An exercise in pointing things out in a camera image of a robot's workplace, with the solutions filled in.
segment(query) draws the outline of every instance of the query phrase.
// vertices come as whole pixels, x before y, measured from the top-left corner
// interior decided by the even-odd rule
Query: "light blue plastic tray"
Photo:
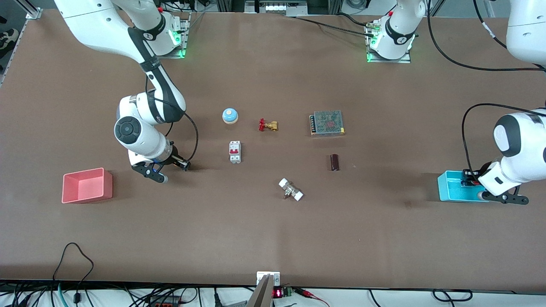
[[[446,170],[438,177],[438,191],[443,202],[488,203],[478,198],[478,193],[485,191],[483,186],[462,186],[462,171]]]

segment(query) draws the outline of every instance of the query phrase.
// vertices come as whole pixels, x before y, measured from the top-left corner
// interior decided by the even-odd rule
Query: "pink plastic tray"
[[[104,168],[63,176],[63,204],[85,204],[112,198],[112,174]]]

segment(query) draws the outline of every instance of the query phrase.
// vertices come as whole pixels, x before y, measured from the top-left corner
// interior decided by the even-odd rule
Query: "brown table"
[[[342,17],[323,22],[358,30]],[[489,21],[503,37],[506,20]],[[459,61],[524,67],[475,19],[434,19]],[[143,91],[132,60],[78,43],[56,11],[30,21],[0,91],[0,277],[48,279],[79,243],[94,280],[252,284],[258,270],[305,286],[546,290],[544,182],[527,206],[438,201],[436,177],[465,167],[461,117],[470,105],[544,102],[537,72],[450,64],[420,27],[412,64],[366,63],[362,37],[277,15],[206,14],[187,58],[164,60],[199,127],[191,172],[165,185],[130,169],[112,128],[120,98]],[[239,122],[222,122],[224,108]],[[308,115],[341,109],[346,135],[315,139]],[[467,138],[475,166],[498,154],[506,112],[476,109]],[[258,120],[279,122],[259,132]],[[168,125],[161,127],[165,132]],[[169,138],[187,156],[187,120]],[[243,143],[229,163],[228,143]],[[340,172],[328,171],[339,154]],[[104,167],[114,198],[61,204],[64,173]],[[283,177],[305,194],[283,200]],[[70,249],[61,279],[88,264]]]

